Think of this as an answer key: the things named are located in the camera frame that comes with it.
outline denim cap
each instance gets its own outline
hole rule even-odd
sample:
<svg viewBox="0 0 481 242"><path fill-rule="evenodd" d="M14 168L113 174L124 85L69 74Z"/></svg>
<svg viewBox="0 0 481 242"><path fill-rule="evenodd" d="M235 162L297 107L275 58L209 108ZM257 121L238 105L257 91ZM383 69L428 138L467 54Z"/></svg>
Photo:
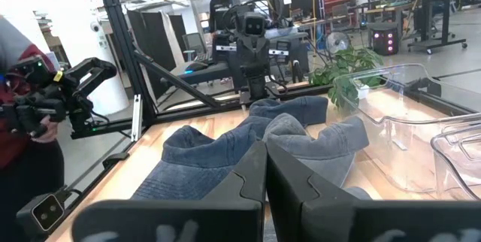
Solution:
<svg viewBox="0 0 481 242"><path fill-rule="evenodd" d="M164 142L162 160L139 186L133 199L198 200L217 186L256 139L262 139L272 119L289 113L297 123L325 122L328 100L319 96L278 102L256 101L236 129L213 140L184 126Z"/></svg>
<svg viewBox="0 0 481 242"><path fill-rule="evenodd" d="M365 148L368 136L356 116L308 136L293 116L284 113L265 129L264 142L274 142L327 181L341 187L354 161L355 152Z"/></svg>
<svg viewBox="0 0 481 242"><path fill-rule="evenodd" d="M162 159L132 196L134 200L200 200L217 186L256 141L252 125L218 139L184 126L164 142Z"/></svg>
<svg viewBox="0 0 481 242"><path fill-rule="evenodd" d="M303 126L325 123L329 100L321 96L302 96L286 102L262 99L250 105L249 115L274 119L282 113L295 117Z"/></svg>

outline transparent container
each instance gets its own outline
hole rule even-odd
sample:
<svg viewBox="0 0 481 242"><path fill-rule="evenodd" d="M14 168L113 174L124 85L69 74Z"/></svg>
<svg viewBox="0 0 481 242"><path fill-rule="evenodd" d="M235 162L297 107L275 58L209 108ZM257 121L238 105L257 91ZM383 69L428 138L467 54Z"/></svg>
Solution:
<svg viewBox="0 0 481 242"><path fill-rule="evenodd" d="M437 197L481 200L481 119L431 140L436 166Z"/></svg>
<svg viewBox="0 0 481 242"><path fill-rule="evenodd" d="M364 149L396 188L436 194L431 139L479 119L481 95L436 81L422 65L406 64L334 79L343 118L363 120L369 138Z"/></svg>

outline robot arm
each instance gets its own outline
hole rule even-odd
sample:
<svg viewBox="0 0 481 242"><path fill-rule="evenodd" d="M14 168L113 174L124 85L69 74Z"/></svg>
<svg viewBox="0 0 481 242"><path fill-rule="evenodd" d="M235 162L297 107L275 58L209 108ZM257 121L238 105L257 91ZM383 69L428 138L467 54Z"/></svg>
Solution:
<svg viewBox="0 0 481 242"><path fill-rule="evenodd" d="M46 115L53 122L61 122L68 116L74 131L90 130L93 103L87 96L104 80L116 75L116 68L97 58L85 59L79 65L63 72L52 73L40 56L34 56L12 69L25 76L27 83L36 86L25 95L15 95L14 102L3 104L2 113L8 121L9 130L42 136L47 127L40 124Z"/></svg>

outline fan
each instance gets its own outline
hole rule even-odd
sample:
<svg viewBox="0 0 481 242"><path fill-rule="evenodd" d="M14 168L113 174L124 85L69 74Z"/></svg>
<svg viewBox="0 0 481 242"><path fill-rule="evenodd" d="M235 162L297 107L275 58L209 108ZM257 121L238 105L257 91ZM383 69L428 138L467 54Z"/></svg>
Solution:
<svg viewBox="0 0 481 242"><path fill-rule="evenodd" d="M343 32L332 32L325 39L325 45L330 54L335 54L339 50L347 50L351 45L351 40Z"/></svg>

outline cap brim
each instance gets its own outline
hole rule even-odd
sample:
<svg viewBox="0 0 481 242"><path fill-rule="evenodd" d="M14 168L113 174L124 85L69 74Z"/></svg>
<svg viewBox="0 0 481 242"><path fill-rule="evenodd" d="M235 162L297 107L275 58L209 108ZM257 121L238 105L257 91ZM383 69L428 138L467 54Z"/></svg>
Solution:
<svg viewBox="0 0 481 242"><path fill-rule="evenodd" d="M234 166L199 168L160 161L135 191L134 200L200 200Z"/></svg>
<svg viewBox="0 0 481 242"><path fill-rule="evenodd" d="M340 156L334 159L298 159L304 165L316 172L322 178L341 187L346 180L352 164L354 162L355 153Z"/></svg>

